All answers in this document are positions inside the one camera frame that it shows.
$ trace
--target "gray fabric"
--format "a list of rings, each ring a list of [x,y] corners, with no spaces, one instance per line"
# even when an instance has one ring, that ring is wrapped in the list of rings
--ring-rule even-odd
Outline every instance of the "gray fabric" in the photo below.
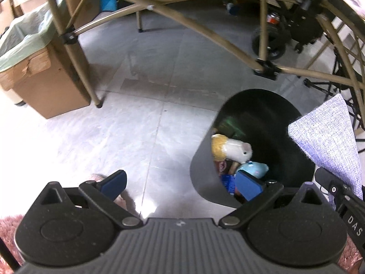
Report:
[[[342,179],[362,199],[360,160],[341,94],[290,124],[288,133],[317,166]]]

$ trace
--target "black caster wheel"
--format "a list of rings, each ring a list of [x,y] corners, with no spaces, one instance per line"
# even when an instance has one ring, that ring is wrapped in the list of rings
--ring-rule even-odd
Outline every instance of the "black caster wheel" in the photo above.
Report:
[[[270,43],[274,41],[276,38],[280,36],[278,28],[273,24],[268,24],[268,36],[269,36],[269,44],[268,44],[268,60],[273,61],[280,57],[282,57],[286,50],[286,45],[283,44],[274,49],[270,48]],[[252,34],[251,44],[253,52],[258,56],[258,51],[260,48],[260,33],[261,27],[258,27]]]
[[[311,81],[308,78],[304,79],[303,83],[306,87],[311,87]]]
[[[297,53],[297,54],[301,54],[303,52],[303,45],[297,43],[297,45],[295,45],[294,47],[294,51]]]

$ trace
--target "black bracket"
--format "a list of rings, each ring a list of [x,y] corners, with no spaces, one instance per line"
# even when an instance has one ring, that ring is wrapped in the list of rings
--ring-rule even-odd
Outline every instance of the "black bracket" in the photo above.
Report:
[[[253,73],[255,75],[265,77],[271,80],[276,80],[278,74],[281,73],[281,69],[279,69],[271,61],[263,61],[257,59],[256,62],[258,62],[263,67],[263,70],[262,71],[253,70]]]
[[[75,31],[75,27],[72,25],[66,30],[65,33],[60,35],[60,38],[61,38],[63,44],[70,45],[70,44],[77,43],[78,36],[76,36],[74,34],[74,31]]]

